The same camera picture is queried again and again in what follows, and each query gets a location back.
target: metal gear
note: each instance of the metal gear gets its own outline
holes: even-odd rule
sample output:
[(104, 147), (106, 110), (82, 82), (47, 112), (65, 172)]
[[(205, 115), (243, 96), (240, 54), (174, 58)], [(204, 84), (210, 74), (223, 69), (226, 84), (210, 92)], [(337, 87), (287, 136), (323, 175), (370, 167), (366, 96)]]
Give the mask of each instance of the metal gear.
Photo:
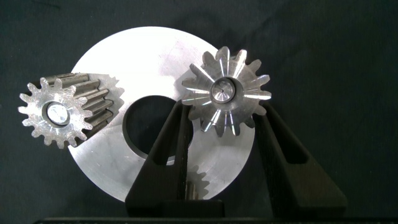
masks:
[(44, 144), (57, 142), (60, 149), (67, 141), (77, 147), (76, 137), (85, 141), (95, 132), (106, 126), (112, 117), (107, 108), (113, 102), (105, 100), (108, 90), (99, 90), (99, 80), (90, 80), (85, 73), (68, 73), (40, 79), (41, 88), (29, 83), (32, 96), (21, 93), (21, 100), (27, 106), (18, 111), (29, 117), (23, 120), (24, 126), (33, 126), (32, 136), (44, 136)]
[(231, 57), (229, 49), (222, 47), (215, 58), (209, 53), (203, 54), (203, 65), (190, 65), (196, 78), (188, 78), (182, 85), (189, 90), (182, 103), (192, 105), (189, 119), (200, 118), (201, 130), (206, 132), (215, 127), (217, 136), (224, 135), (226, 127), (233, 134), (240, 134), (241, 123), (254, 128), (253, 113), (265, 115), (266, 110), (259, 105), (260, 100), (268, 100), (271, 93), (261, 91), (260, 87), (269, 81), (268, 75), (258, 77), (256, 71), (260, 60), (246, 65), (247, 52), (240, 50)]

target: large circular hole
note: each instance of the large circular hole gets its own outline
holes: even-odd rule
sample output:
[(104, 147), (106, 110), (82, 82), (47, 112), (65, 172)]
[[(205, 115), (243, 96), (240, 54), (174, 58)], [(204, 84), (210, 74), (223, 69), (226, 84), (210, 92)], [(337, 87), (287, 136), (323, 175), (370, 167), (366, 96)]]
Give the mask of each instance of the large circular hole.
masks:
[[(146, 158), (174, 104), (174, 100), (165, 96), (147, 96), (129, 107), (124, 115), (124, 137), (136, 154)], [(176, 147), (174, 141), (169, 156), (175, 155)]]
[(70, 120), (68, 109), (63, 104), (56, 101), (51, 101), (43, 106), (42, 116), (55, 128), (66, 126)]

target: spur gear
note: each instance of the spur gear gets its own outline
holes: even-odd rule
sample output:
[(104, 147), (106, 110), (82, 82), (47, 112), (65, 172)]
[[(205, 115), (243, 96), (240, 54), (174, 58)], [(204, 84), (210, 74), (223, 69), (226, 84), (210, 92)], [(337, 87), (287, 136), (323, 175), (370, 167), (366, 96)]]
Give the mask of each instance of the spur gear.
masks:
[(23, 120), (24, 126), (33, 126), (32, 136), (44, 136), (44, 144), (57, 142), (60, 149), (67, 141), (77, 147), (75, 138), (87, 140), (95, 132), (106, 126), (112, 117), (107, 108), (113, 102), (105, 100), (108, 90), (99, 90), (99, 80), (90, 80), (85, 73), (68, 73), (40, 79), (41, 88), (29, 83), (32, 96), (21, 93), (21, 100), (27, 106), (18, 111), (29, 117)]
[(245, 50), (240, 50), (237, 56), (231, 57), (229, 49), (222, 47), (215, 58), (205, 52), (203, 66), (190, 65), (196, 78), (182, 82), (189, 90), (182, 103), (192, 105), (189, 119), (200, 118), (202, 131), (214, 126), (217, 135), (222, 137), (226, 127), (230, 127), (238, 136), (241, 123), (254, 128), (253, 113), (265, 115), (266, 110), (259, 102), (270, 99), (271, 93), (261, 91), (260, 87), (269, 81), (269, 76), (256, 76), (261, 61), (246, 65), (246, 55)]

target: aluminum disc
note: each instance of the aluminum disc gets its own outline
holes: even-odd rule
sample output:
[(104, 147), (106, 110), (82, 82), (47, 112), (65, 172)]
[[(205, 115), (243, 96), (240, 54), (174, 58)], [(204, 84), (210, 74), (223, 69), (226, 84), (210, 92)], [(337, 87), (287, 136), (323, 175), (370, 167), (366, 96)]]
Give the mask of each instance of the aluminum disc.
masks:
[[(89, 49), (73, 73), (109, 74), (116, 87), (106, 80), (107, 99), (119, 105), (109, 124), (74, 148), (70, 153), (86, 176), (99, 188), (121, 201), (126, 198), (146, 155), (124, 133), (124, 115), (140, 98), (160, 95), (180, 100), (186, 93), (182, 80), (195, 77), (191, 63), (201, 64), (201, 56), (217, 49), (194, 35), (163, 27), (140, 27), (114, 34)], [(241, 124), (241, 135), (230, 130), (222, 138), (214, 129), (200, 131), (193, 121), (193, 139), (188, 148), (188, 180), (199, 198), (212, 198), (225, 189), (242, 170), (250, 154), (254, 129)]]

